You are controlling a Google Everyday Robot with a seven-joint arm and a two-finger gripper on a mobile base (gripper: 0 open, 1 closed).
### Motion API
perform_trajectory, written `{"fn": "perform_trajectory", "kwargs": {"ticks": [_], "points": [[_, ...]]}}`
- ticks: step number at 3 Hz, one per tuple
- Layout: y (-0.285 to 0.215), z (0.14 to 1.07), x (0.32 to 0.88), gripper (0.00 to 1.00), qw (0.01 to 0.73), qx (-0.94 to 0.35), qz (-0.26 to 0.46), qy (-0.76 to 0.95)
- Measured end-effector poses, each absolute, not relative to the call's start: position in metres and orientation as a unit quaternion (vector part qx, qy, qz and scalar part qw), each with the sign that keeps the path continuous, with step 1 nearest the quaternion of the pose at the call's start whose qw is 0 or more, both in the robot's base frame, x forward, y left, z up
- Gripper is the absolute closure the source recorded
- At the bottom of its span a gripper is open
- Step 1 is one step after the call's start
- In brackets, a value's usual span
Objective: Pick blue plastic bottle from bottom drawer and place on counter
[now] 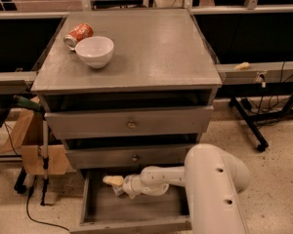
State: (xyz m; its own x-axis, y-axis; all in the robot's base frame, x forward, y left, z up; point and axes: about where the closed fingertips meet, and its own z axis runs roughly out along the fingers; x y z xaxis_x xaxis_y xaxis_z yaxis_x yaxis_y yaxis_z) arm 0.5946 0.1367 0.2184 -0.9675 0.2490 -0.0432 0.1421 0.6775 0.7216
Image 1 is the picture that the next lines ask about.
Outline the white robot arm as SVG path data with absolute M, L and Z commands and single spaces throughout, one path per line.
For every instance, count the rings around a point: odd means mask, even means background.
M 193 234 L 249 234 L 238 194 L 250 183 L 247 166 L 212 144 L 197 144 L 180 167 L 148 166 L 137 175 L 106 175 L 103 182 L 130 198 L 161 196 L 171 185 L 186 190 Z

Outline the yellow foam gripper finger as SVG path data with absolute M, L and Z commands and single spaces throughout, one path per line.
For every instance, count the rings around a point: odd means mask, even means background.
M 121 186 L 124 178 L 121 175 L 106 175 L 103 182 L 111 186 Z

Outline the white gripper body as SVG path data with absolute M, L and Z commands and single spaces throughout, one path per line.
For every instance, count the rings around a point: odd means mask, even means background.
M 142 194 L 142 183 L 139 175 L 127 175 L 122 184 L 123 191 L 131 199 Z

